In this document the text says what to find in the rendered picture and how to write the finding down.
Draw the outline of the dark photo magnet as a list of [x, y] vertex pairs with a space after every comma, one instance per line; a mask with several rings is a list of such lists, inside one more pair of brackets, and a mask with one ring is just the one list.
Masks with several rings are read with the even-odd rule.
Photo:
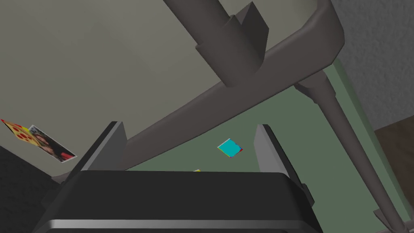
[[29, 128], [29, 132], [38, 140], [41, 145], [40, 148], [49, 155], [53, 156], [59, 162], [64, 163], [76, 157], [75, 154], [42, 132], [36, 126], [32, 125]]

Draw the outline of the yellow red pizza magnet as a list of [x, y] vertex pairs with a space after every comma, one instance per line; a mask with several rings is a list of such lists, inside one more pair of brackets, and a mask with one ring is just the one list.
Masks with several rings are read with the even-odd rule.
[[33, 144], [37, 147], [41, 146], [38, 140], [30, 133], [30, 131], [27, 128], [9, 121], [5, 121], [3, 119], [1, 121], [14, 133], [14, 135], [18, 139]]

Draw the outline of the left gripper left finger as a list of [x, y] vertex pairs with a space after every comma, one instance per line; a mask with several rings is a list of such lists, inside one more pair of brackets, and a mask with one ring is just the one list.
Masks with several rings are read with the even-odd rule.
[[118, 171], [127, 144], [122, 121], [112, 121], [65, 178], [69, 181], [80, 171]]

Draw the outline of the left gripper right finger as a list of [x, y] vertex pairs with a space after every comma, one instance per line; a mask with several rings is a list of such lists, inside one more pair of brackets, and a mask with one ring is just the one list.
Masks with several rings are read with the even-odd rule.
[[258, 124], [253, 144], [261, 172], [283, 173], [300, 188], [307, 189], [268, 124]]

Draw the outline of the beige fridge door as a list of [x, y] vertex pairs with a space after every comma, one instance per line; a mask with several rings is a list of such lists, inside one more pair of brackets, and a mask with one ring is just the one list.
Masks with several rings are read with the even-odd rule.
[[[219, 78], [163, 0], [0, 0], [0, 146], [51, 176], [111, 121], [132, 137]], [[1, 121], [32, 125], [64, 163]]]

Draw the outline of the cyan square magnet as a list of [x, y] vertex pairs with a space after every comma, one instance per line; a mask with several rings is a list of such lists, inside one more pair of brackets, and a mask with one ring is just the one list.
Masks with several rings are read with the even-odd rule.
[[230, 138], [221, 143], [217, 148], [230, 158], [234, 157], [243, 150]]

